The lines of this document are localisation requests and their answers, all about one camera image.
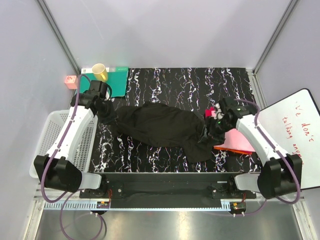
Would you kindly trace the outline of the black printed t-shirt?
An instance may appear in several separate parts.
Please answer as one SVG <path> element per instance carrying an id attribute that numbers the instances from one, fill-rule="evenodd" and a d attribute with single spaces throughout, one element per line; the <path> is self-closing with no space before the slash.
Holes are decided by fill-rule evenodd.
<path id="1" fill-rule="evenodd" d="M 224 134 L 209 131 L 194 112 L 163 103 L 122 106 L 111 126 L 114 136 L 123 134 L 148 146 L 183 149 L 189 163 L 207 161 L 214 146 L 222 145 Z"/>

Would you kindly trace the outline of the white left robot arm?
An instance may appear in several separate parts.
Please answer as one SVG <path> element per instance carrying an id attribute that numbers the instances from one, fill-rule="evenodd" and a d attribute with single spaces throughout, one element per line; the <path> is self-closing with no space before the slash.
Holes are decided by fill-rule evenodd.
<path id="1" fill-rule="evenodd" d="M 76 150 L 85 129 L 93 119 L 110 124 L 116 118 L 111 101 L 112 89 L 102 81 L 92 80 L 89 88 L 71 100 L 69 115 L 56 141 L 45 155 L 37 155 L 33 165 L 41 187 L 75 193 L 90 189 L 97 198 L 108 193 L 108 186 L 97 173 L 79 170 L 75 165 Z"/>

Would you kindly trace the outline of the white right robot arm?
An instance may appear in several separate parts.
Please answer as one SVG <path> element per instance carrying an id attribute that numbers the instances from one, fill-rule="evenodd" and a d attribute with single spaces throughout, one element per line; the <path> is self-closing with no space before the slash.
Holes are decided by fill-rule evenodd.
<path id="1" fill-rule="evenodd" d="M 301 197 L 303 161 L 298 154 L 289 154 L 259 123 L 260 107 L 251 101 L 224 97 L 205 116 L 204 134 L 212 139 L 224 137 L 236 129 L 250 143 L 262 163 L 260 173 L 236 175 L 227 185 L 228 195 L 239 198 L 245 191 L 261 194 L 286 204 L 295 204 Z"/>

